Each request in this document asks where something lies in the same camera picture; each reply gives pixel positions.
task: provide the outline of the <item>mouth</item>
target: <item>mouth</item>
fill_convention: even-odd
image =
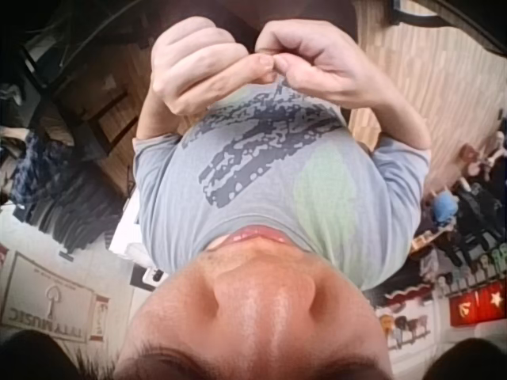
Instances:
[[[266,226],[247,226],[229,235],[219,247],[239,243],[254,238],[266,238],[281,244],[294,245],[292,240],[283,232]]]

